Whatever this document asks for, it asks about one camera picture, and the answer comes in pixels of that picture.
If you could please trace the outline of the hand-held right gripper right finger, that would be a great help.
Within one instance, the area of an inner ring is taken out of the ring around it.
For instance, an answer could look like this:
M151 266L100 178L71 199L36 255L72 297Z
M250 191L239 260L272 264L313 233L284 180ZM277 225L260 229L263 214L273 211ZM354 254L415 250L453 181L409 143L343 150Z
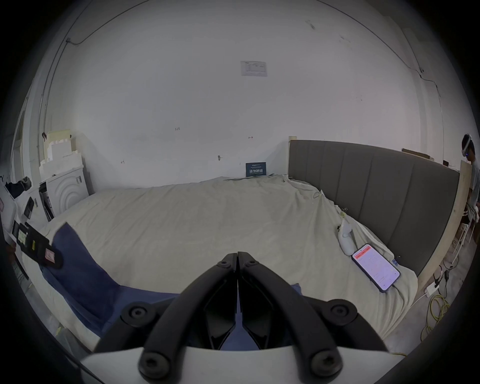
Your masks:
M237 281L243 328L261 350L289 339L303 383L336 379L345 366L339 347L387 352L353 303L303 296L247 252L237 253Z

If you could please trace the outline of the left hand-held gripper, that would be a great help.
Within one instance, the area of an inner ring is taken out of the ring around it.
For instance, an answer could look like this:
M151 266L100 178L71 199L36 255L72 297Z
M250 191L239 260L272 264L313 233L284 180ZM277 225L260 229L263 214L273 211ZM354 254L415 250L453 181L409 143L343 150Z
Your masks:
M54 269L63 267L61 252L37 231L39 224L34 214L38 212L39 205L33 192L29 178L22 178L15 183L1 179L1 225L5 241L13 248L14 266L19 267L26 278L28 275L21 259L22 252L40 266Z

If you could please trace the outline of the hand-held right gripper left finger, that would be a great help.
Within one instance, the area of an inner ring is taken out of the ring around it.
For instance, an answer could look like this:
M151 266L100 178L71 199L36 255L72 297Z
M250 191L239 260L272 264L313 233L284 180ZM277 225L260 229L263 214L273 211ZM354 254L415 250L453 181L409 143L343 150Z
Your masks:
M176 383L186 346L220 350L236 326L237 299L237 253L230 253L178 296L126 305L94 353L141 347L136 372L149 383Z

